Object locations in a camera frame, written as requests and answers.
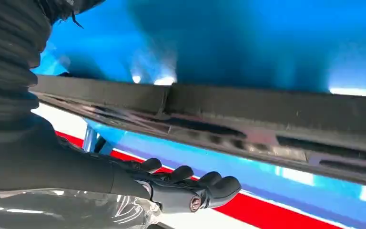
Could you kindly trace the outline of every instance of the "person's arm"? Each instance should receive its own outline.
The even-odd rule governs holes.
[[[0,0],[0,190],[54,187],[114,193],[151,198],[170,207],[170,211],[181,209],[174,208],[176,195],[188,201],[191,195],[201,196],[204,208],[228,202],[241,187],[234,177],[209,173],[200,183],[176,185],[180,180],[165,177],[180,177],[181,170],[171,175],[152,176],[146,171],[137,174],[124,162],[94,158],[61,144],[51,124],[31,112],[39,101],[28,91],[37,83],[29,69],[39,65],[52,25],[59,19],[75,19],[75,13],[100,2]],[[148,192],[145,185],[152,190]]]

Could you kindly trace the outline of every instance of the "glove finger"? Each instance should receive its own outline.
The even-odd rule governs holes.
[[[190,179],[194,175],[192,168],[189,166],[180,166],[170,174],[170,181],[173,183]]]
[[[224,177],[215,185],[208,187],[210,192],[210,203],[208,208],[220,207],[228,203],[239,193],[242,186],[234,177]]]
[[[162,163],[157,158],[150,158],[141,164],[141,169],[148,173],[154,173],[161,167],[162,167]]]
[[[220,181],[222,179],[221,174],[219,174],[218,172],[209,172],[207,174],[205,174],[204,176],[202,176],[199,180],[198,183],[200,186],[202,187],[206,187],[206,186],[213,186],[215,185],[218,181]]]

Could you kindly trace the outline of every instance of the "white stripe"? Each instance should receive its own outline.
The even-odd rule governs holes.
[[[79,116],[45,104],[40,104],[39,108],[32,110],[32,112],[47,119],[56,131],[79,139],[85,138],[88,124]]]
[[[256,228],[212,209],[201,209],[196,213],[163,214],[161,222],[175,229]]]

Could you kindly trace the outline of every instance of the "red stripe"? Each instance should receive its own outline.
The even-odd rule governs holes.
[[[65,137],[68,141],[77,146],[82,146],[83,144],[83,140],[81,139],[60,132],[57,132],[57,134],[59,136]],[[112,151],[110,155],[121,160],[142,162],[141,159],[123,154],[118,151]],[[172,170],[162,168],[159,171],[171,172]],[[246,196],[241,193],[225,206],[215,208],[215,210],[234,219],[262,229],[338,229],[338,227],[323,221]]]

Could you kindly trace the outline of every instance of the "black glove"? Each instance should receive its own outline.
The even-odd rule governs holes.
[[[218,172],[209,172],[199,180],[190,179],[193,170],[181,166],[171,173],[155,171],[161,162],[151,158],[142,164],[121,161],[110,156],[91,154],[119,165],[136,182],[142,184],[164,213],[196,212],[201,208],[214,208],[228,203],[240,190],[234,177],[222,178]]]

